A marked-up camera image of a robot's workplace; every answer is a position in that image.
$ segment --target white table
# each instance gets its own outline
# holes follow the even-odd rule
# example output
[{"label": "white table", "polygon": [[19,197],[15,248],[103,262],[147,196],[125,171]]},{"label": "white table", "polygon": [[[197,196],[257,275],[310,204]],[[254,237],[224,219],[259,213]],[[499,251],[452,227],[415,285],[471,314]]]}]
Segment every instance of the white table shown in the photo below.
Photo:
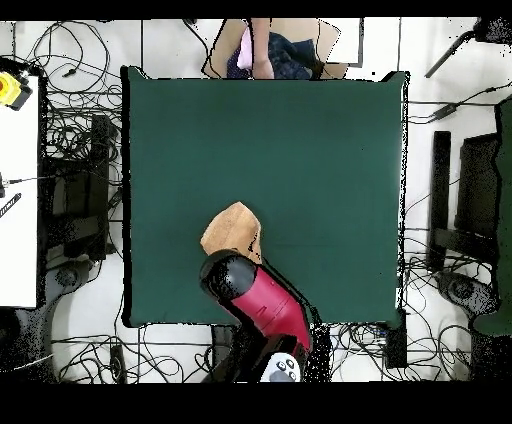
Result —
[{"label": "white table", "polygon": [[[0,172],[3,180],[37,177],[38,78],[29,77],[32,95],[19,111],[0,106]],[[37,180],[10,185],[3,207],[21,199],[0,218],[0,306],[33,308],[37,284]]]}]

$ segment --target green tabletop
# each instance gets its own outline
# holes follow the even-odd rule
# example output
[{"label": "green tabletop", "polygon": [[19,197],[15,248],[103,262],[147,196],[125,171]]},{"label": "green tabletop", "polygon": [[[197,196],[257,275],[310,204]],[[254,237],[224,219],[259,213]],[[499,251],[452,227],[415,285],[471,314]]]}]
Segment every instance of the green tabletop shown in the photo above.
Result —
[{"label": "green tabletop", "polygon": [[263,256],[324,321],[396,317],[404,73],[378,83],[122,73],[131,325],[233,323],[198,275],[203,231],[236,201],[261,222]]},{"label": "green tabletop", "polygon": [[493,272],[501,301],[498,311],[475,319],[477,331],[491,336],[512,336],[512,98],[496,106],[500,140],[496,158],[500,177],[496,237],[499,259]]}]

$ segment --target cardboard piece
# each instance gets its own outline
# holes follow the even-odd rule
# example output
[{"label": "cardboard piece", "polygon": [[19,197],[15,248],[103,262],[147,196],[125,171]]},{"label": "cardboard piece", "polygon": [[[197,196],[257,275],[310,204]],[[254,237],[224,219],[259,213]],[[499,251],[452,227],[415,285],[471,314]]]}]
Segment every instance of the cardboard piece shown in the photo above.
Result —
[{"label": "cardboard piece", "polygon": [[201,237],[207,255],[221,249],[236,249],[261,264],[261,224],[242,202],[236,202],[213,218]]},{"label": "cardboard piece", "polygon": [[[239,19],[226,19],[215,40],[212,51],[203,65],[203,73],[211,78],[227,76],[227,62],[240,46],[246,24]],[[339,30],[316,18],[273,18],[270,31],[281,34],[292,43],[312,39],[319,59],[325,63],[322,79],[341,79],[348,66],[344,63],[327,63],[327,58],[339,37]]]}]

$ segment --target black stand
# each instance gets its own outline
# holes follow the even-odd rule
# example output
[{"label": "black stand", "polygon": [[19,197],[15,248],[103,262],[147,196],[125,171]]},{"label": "black stand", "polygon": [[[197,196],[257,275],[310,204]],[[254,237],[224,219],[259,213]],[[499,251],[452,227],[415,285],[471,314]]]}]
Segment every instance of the black stand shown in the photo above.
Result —
[{"label": "black stand", "polygon": [[475,38],[475,32],[474,31],[467,31],[464,34],[462,34],[455,43],[453,43],[450,48],[446,51],[443,56],[441,56],[441,59],[439,59],[432,68],[426,73],[425,78],[430,78],[434,73],[443,65],[444,62],[448,60],[448,58],[451,55],[454,55],[457,49],[466,41],[469,41],[471,39]]}]

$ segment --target cardboard box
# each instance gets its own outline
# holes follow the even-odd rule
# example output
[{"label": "cardboard box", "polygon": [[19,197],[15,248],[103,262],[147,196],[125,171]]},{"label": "cardboard box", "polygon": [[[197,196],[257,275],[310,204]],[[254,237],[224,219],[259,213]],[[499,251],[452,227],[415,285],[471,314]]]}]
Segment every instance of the cardboard box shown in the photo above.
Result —
[{"label": "cardboard box", "polygon": [[[226,78],[227,62],[240,46],[247,25],[240,19],[226,19],[219,30],[210,55],[203,65],[203,73],[211,78]],[[316,18],[273,18],[271,32],[281,34],[292,43],[312,39],[319,59],[325,63],[322,79],[341,79],[348,66],[345,63],[327,63],[332,48],[338,41],[339,30]]]}]

